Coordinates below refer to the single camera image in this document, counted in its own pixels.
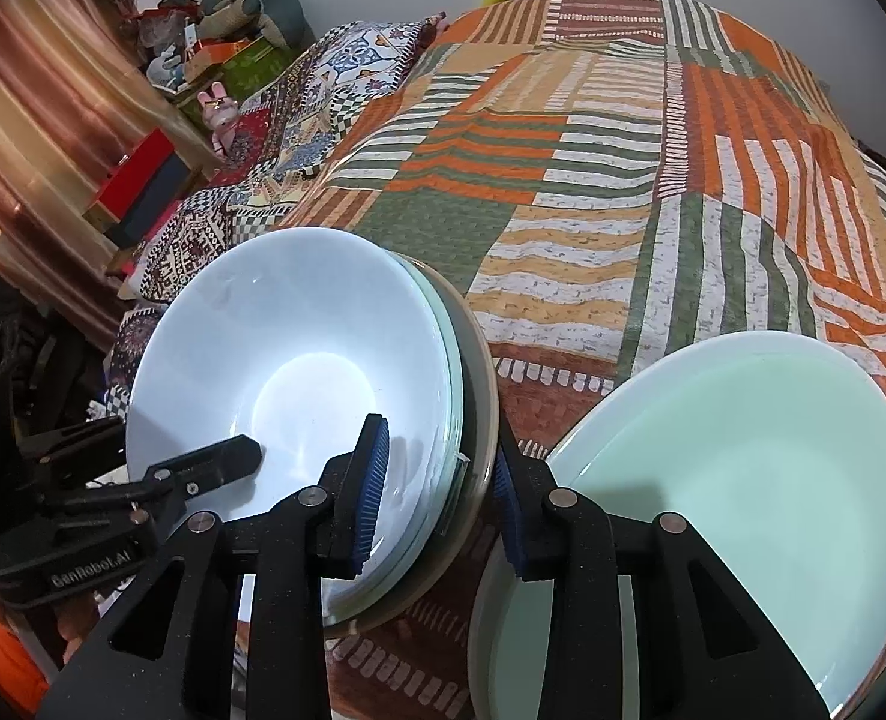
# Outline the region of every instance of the striped bedspread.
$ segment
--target striped bedspread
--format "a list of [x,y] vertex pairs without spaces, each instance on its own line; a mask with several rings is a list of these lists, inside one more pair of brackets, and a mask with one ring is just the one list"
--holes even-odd
[[[886,172],[795,55],[700,2],[468,13],[301,194],[267,213],[353,230],[465,293],[532,456],[720,333],[820,338],[886,394]],[[120,348],[137,358],[136,319]],[[495,536],[485,514],[406,614],[331,642],[336,712],[473,716],[465,648]]]

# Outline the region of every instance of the orange cloth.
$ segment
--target orange cloth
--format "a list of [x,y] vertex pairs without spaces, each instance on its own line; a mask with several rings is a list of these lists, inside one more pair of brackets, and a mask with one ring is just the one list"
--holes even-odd
[[16,634],[0,623],[0,690],[28,715],[36,714],[49,685]]

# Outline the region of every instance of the green box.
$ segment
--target green box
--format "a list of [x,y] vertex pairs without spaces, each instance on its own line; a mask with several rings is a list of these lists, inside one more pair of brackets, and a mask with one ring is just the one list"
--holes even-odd
[[203,124],[203,111],[196,99],[201,90],[208,89],[214,81],[222,81],[226,94],[242,103],[250,95],[278,79],[298,55],[298,52],[291,49],[278,49],[270,45],[267,38],[261,37],[245,49],[235,52],[222,65],[206,68],[187,89],[176,95],[173,104],[194,127],[209,136],[209,129]]

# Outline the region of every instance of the clutter of items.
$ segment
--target clutter of items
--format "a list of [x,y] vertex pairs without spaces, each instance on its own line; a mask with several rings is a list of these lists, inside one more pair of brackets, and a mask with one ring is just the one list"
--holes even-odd
[[224,155],[240,101],[313,41],[299,0],[162,0],[137,17],[145,74]]

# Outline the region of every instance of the bed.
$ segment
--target bed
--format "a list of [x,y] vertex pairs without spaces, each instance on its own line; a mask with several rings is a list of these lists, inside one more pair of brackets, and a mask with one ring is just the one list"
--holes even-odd
[[[411,69],[310,161],[281,133],[317,104],[334,132],[344,98],[307,92],[326,50],[246,103],[234,165],[140,255],[111,413],[125,413],[142,349],[188,279],[299,225],[352,230],[453,282],[533,457],[630,376],[721,333],[821,338],[886,394],[886,172],[795,55],[691,0],[513,0],[433,26]],[[242,338],[240,354],[259,343]],[[494,538],[485,515],[403,617],[334,645],[338,712],[472,716],[467,626]]]

